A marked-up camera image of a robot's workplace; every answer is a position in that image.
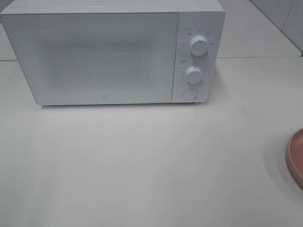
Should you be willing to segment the round white door button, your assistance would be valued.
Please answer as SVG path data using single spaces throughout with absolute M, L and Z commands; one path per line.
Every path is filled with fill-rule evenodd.
M 183 97 L 187 100 L 195 100 L 197 98 L 197 90 L 194 88 L 186 89 L 183 92 Z

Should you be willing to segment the pink round plate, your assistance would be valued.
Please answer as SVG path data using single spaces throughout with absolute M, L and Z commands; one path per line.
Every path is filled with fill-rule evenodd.
M 296 131 L 289 140 L 286 163 L 292 178 L 303 189 L 303 129 Z

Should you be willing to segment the lower white timer knob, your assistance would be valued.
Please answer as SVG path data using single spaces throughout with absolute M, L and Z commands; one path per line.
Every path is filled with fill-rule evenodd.
M 197 84 L 202 81 L 204 70 L 199 67 L 190 67 L 186 70 L 186 80 L 189 84 Z

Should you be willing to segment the upper white power knob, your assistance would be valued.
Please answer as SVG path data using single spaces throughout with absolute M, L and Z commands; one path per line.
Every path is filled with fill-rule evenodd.
M 204 55 L 208 50 L 208 46 L 209 46 L 209 40 L 203 34 L 196 35 L 193 38 L 191 38 L 189 41 L 190 52 L 194 56 Z

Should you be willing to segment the white microwave oven body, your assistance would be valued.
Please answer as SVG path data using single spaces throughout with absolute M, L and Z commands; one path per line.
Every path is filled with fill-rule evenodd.
M 172 99 L 165 103 L 203 103 L 208 100 L 226 15 L 220 3 L 215 0 L 15 0 L 1 12 L 0 17 L 28 14 L 115 13 L 177 13 Z M 208 50 L 202 56 L 194 56 L 190 52 L 189 41 L 200 34 L 208 38 Z M 190 67 L 204 70 L 201 82 L 197 84 L 187 82 L 186 70 Z M 195 100 L 183 97 L 183 92 L 189 88 L 197 90 Z

